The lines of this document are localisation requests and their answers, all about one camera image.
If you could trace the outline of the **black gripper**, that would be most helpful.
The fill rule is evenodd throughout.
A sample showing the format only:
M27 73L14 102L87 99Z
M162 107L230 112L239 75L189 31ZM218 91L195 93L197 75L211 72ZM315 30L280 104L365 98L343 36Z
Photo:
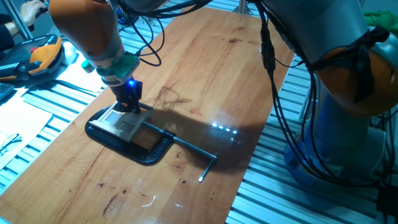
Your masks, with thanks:
M139 100L142 97L142 82L131 78L122 85L111 86L110 89L116 97L118 112L129 113L132 108L134 114L141 113Z

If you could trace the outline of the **person's hand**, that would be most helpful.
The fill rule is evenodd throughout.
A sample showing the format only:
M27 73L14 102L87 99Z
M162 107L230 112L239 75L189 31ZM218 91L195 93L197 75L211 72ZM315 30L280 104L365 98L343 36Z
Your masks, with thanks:
M47 6L44 2L41 0L32 0L21 5L20 15L26 26L31 26L35 22L37 15L46 10Z

